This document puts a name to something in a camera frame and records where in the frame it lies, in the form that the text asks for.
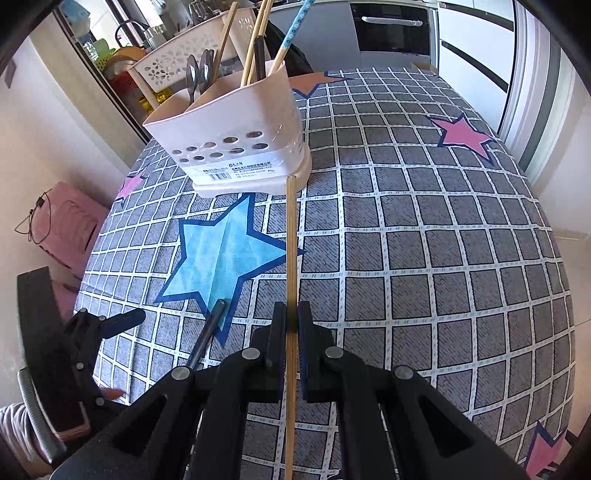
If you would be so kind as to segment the left hand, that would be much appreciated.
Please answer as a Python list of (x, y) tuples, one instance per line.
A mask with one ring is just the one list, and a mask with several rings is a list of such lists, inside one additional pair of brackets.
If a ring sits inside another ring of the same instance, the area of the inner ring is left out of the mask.
[(125, 392), (117, 388), (100, 388), (103, 397), (109, 401), (115, 401), (125, 395)]

